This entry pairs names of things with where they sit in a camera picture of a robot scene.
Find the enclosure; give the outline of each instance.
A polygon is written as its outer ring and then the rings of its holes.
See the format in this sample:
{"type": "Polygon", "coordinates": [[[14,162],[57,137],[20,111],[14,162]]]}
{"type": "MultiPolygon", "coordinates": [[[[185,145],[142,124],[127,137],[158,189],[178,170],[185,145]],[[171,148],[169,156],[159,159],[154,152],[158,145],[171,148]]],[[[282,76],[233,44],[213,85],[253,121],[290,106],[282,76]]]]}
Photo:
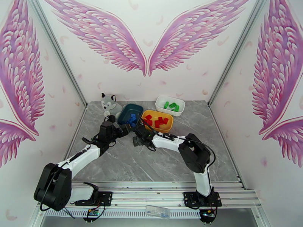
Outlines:
{"type": "MultiPolygon", "coordinates": [[[[168,112],[169,133],[194,134],[215,153],[209,177],[222,206],[212,225],[301,226],[302,6],[0,0],[1,226],[84,225],[94,206],[40,211],[33,196],[44,167],[84,149],[106,107],[156,111],[159,96],[185,102],[168,112]]],[[[135,147],[135,136],[116,139],[73,178],[112,192],[93,224],[202,226],[203,208],[184,204],[197,184],[183,155],[135,147]],[[147,215],[147,205],[167,208],[169,220],[147,215]]]]}

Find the plush toy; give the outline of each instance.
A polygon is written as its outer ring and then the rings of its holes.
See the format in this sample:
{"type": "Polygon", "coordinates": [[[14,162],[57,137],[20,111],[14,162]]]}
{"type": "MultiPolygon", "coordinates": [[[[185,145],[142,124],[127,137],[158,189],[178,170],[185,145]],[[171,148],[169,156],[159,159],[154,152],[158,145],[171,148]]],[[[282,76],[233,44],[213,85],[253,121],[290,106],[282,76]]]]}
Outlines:
{"type": "Polygon", "coordinates": [[[105,96],[104,93],[102,93],[101,96],[102,96],[101,104],[104,109],[103,115],[105,117],[109,115],[114,115],[116,120],[118,120],[122,111],[122,106],[116,102],[117,100],[116,96],[115,95],[105,96]]]}

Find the wall mural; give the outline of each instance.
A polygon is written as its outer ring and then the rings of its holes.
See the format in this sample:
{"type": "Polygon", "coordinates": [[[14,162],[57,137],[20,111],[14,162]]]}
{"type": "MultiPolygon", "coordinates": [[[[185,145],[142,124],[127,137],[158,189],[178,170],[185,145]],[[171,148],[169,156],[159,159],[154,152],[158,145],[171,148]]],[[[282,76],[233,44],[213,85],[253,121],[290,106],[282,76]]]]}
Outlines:
{"type": "Polygon", "coordinates": [[[177,67],[206,47],[239,17],[248,0],[217,0],[181,13],[163,32],[148,60],[130,29],[113,13],[75,0],[45,1],[69,31],[108,62],[151,76],[156,69],[177,67]]]}
{"type": "Polygon", "coordinates": [[[3,159],[16,158],[20,142],[36,140],[35,121],[44,110],[39,44],[26,0],[14,0],[0,36],[0,85],[19,123],[0,119],[1,167],[3,159]]]}
{"type": "Polygon", "coordinates": [[[285,0],[270,0],[261,25],[253,91],[254,114],[263,120],[263,140],[279,141],[282,155],[303,165],[303,116],[278,123],[302,77],[302,27],[285,0]]]}

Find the transparent container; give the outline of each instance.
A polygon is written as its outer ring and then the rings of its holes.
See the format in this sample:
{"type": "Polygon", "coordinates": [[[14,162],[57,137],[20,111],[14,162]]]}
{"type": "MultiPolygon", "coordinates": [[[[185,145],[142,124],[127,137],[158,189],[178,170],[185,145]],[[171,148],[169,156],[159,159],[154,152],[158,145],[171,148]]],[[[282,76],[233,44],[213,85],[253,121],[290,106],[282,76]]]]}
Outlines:
{"type": "Polygon", "coordinates": [[[153,216],[163,219],[169,219],[170,216],[170,210],[168,208],[163,208],[153,205],[147,205],[145,213],[147,216],[153,216]]]}

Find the gray marble floor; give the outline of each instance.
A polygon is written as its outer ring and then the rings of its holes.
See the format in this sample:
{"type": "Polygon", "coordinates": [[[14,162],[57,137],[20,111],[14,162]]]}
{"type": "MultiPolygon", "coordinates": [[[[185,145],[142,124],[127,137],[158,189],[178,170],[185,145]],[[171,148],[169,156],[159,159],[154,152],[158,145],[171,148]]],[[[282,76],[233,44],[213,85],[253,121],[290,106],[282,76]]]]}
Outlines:
{"type": "MultiPolygon", "coordinates": [[[[142,105],[155,110],[154,101],[120,102],[142,105]]],[[[237,173],[221,140],[216,125],[205,101],[186,101],[184,112],[174,117],[170,133],[175,135],[195,134],[216,153],[217,160],[210,168],[212,181],[235,181],[237,173]]],[[[104,110],[100,102],[91,102],[80,127],[70,155],[85,147],[82,137],[90,139],[98,133],[104,120],[104,110]]],[[[167,181],[194,182],[193,173],[184,164],[181,155],[175,151],[159,148],[151,152],[145,146],[133,146],[134,133],[117,139],[100,158],[81,170],[74,178],[77,181],[167,181]]]]}

